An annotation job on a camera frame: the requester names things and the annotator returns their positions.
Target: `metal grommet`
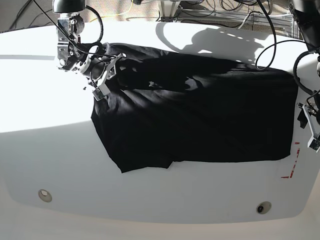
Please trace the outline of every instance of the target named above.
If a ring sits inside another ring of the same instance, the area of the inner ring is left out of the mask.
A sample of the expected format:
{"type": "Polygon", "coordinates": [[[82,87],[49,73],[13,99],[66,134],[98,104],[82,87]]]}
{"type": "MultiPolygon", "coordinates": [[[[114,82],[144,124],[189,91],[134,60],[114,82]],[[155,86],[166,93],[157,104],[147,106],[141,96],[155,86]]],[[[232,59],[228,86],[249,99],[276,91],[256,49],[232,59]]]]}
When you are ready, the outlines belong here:
{"type": "Polygon", "coordinates": [[[256,207],[256,212],[258,214],[266,214],[267,212],[269,212],[270,209],[271,209],[271,202],[264,201],[256,207]]]}
{"type": "Polygon", "coordinates": [[[39,198],[46,203],[50,203],[52,201],[52,196],[47,190],[44,190],[44,189],[39,190],[38,195],[39,195],[39,198]]]}

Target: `screw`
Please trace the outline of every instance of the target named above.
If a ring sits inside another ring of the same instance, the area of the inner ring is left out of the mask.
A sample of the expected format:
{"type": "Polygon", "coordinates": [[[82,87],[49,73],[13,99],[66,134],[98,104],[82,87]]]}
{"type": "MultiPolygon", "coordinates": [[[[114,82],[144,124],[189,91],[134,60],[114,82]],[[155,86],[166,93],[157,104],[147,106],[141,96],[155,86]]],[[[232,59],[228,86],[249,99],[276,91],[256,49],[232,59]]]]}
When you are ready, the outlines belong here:
{"type": "Polygon", "coordinates": [[[257,211],[258,211],[258,213],[262,213],[264,211],[264,209],[265,208],[263,206],[259,206],[257,211]]]}
{"type": "Polygon", "coordinates": [[[60,65],[61,66],[65,66],[67,63],[66,63],[66,60],[64,59],[60,59],[60,65]]]}

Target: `black t-shirt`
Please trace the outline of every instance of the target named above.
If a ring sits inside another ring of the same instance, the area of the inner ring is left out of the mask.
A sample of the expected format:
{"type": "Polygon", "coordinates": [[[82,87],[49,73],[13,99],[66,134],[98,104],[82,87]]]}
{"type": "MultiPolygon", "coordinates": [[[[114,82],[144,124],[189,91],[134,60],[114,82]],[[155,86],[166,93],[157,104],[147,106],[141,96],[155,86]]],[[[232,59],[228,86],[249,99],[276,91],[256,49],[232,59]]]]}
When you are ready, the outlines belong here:
{"type": "Polygon", "coordinates": [[[106,44],[125,53],[92,121],[122,173],[172,162],[290,155],[298,87],[289,73],[236,61],[106,44]]]}

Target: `floor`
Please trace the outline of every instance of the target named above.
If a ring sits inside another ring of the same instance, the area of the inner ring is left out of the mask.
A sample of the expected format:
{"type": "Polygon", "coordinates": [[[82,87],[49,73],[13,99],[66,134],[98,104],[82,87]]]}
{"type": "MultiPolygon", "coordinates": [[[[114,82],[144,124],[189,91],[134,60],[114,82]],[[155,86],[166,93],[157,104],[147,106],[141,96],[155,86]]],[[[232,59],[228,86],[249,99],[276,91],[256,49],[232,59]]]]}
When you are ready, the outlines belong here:
{"type": "MultiPolygon", "coordinates": [[[[37,0],[38,3],[43,7],[44,10],[49,10],[52,6],[51,0],[37,0]]],[[[15,16],[21,6],[26,2],[26,0],[1,0],[0,1],[0,31],[5,31],[9,28],[11,23],[14,21],[15,16]]],[[[184,9],[199,9],[199,10],[216,10],[223,11],[221,4],[226,9],[232,9],[237,6],[233,0],[204,0],[200,4],[194,4],[195,2],[182,2],[181,6],[184,9]]],[[[269,10],[268,2],[265,0],[262,2],[266,10],[269,10]]],[[[279,15],[288,13],[288,0],[269,0],[271,6],[271,15],[279,15]]],[[[87,4],[100,13],[101,16],[107,16],[104,20],[107,21],[156,21],[159,17],[158,4],[154,0],[143,0],[141,5],[132,5],[130,0],[87,0],[87,4]]],[[[248,13],[249,11],[260,11],[258,5],[254,6],[240,6],[236,11],[242,13],[248,13]]],[[[40,13],[39,9],[35,5],[31,5],[25,14],[21,17],[20,21],[17,24],[17,28],[26,28],[32,22],[32,20],[40,13]]],[[[57,19],[57,15],[49,12],[49,15],[53,19],[57,19]]],[[[86,22],[92,21],[95,16],[89,12],[84,11],[82,14],[86,22]]],[[[33,23],[34,26],[43,26],[48,24],[48,19],[42,15],[37,18],[33,23]]],[[[203,21],[206,24],[212,24],[212,21],[203,21]]],[[[233,23],[225,23],[228,26],[232,26],[233,23]]],[[[251,30],[258,32],[268,32],[270,33],[269,26],[255,25],[251,26],[250,24],[245,24],[243,29],[251,30]]]]}

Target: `white table surface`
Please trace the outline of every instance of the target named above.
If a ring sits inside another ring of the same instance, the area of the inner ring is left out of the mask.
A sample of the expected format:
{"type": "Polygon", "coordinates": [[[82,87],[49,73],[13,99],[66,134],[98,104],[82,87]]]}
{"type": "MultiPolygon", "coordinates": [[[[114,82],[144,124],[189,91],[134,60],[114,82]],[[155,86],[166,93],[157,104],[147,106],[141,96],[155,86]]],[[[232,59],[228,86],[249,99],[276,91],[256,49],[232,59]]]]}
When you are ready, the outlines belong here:
{"type": "MultiPolygon", "coordinates": [[[[88,24],[82,41],[98,35],[98,24],[88,24]]],[[[108,22],[103,41],[253,63],[273,37],[199,24],[108,22]]],[[[91,121],[93,96],[90,88],[83,90],[86,79],[56,69],[56,42],[54,27],[0,34],[0,171],[14,201],[99,218],[180,224],[281,219],[304,209],[320,163],[307,149],[311,134],[299,127],[298,108],[291,156],[282,160],[175,162],[168,170],[121,174],[91,121]],[[290,175],[296,160],[292,178],[281,178],[290,175]],[[39,199],[40,189],[52,194],[51,203],[39,199]],[[256,207],[264,201],[272,209],[259,215],[256,207]]],[[[272,67],[291,72],[306,49],[298,42],[280,44],[272,67]]],[[[259,64],[268,64],[271,55],[268,50],[259,64]]],[[[310,89],[320,87],[316,65],[312,55],[298,68],[310,89]]],[[[305,98],[299,91],[297,102],[305,98]]]]}

